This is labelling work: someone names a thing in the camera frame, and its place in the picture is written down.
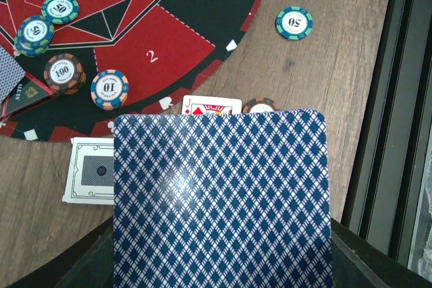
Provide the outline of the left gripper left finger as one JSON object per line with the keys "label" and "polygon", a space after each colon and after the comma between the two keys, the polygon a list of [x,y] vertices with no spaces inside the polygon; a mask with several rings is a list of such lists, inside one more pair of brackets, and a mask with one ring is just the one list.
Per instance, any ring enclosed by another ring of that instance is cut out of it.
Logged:
{"label": "left gripper left finger", "polygon": [[112,229],[113,217],[93,229],[60,255],[7,287],[54,287],[84,255],[95,247],[102,235]]}

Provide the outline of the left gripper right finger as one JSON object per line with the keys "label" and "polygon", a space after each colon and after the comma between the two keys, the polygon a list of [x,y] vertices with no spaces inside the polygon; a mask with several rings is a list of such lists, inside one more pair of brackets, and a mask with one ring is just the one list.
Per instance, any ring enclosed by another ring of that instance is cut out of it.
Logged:
{"label": "left gripper right finger", "polygon": [[334,287],[430,287],[431,282],[398,264],[335,219],[331,220]]}

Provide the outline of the grey playing card deck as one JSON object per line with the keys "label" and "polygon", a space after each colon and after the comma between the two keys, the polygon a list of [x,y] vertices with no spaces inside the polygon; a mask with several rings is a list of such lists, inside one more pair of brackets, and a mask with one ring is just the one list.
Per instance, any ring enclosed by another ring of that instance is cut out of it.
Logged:
{"label": "grey playing card deck", "polygon": [[115,287],[331,287],[312,109],[115,120]]}

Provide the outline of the blue white ten chip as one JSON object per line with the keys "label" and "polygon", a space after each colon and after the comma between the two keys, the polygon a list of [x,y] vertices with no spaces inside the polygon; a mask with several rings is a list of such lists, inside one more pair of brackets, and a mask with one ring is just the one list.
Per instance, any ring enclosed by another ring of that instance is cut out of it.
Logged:
{"label": "blue white ten chip", "polygon": [[106,69],[99,72],[90,85],[90,97],[94,104],[110,111],[121,107],[127,100],[129,81],[119,70]]}

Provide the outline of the triangular black dealer button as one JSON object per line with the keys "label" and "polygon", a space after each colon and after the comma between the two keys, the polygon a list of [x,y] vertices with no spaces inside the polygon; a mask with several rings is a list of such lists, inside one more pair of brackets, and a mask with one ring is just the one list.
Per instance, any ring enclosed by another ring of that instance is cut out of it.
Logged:
{"label": "triangular black dealer button", "polygon": [[46,84],[33,75],[26,73],[23,79],[1,103],[1,118],[32,107],[36,103],[55,96],[54,91]]}

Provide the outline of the red black chip stack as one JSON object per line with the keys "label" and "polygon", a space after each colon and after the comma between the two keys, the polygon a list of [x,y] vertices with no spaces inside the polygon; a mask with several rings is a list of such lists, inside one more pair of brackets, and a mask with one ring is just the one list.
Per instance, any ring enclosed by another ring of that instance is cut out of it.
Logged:
{"label": "red black chip stack", "polygon": [[243,113],[265,113],[280,110],[279,105],[272,99],[266,97],[257,97],[248,101],[244,107]]}

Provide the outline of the red black hundred chip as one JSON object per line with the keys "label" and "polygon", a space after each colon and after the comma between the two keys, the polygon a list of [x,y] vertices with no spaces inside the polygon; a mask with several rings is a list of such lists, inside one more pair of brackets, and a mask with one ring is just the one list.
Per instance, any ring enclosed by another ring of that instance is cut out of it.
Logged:
{"label": "red black hundred chip", "polygon": [[61,53],[50,58],[43,75],[47,86],[60,95],[76,94],[86,82],[82,64],[69,53]]}

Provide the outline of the green blue chip stack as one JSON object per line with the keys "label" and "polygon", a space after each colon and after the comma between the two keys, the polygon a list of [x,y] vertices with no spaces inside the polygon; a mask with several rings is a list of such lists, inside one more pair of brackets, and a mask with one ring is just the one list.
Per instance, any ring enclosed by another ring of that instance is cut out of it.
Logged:
{"label": "green blue chip stack", "polygon": [[302,7],[287,7],[277,15],[275,28],[288,40],[302,40],[313,30],[313,17]]}

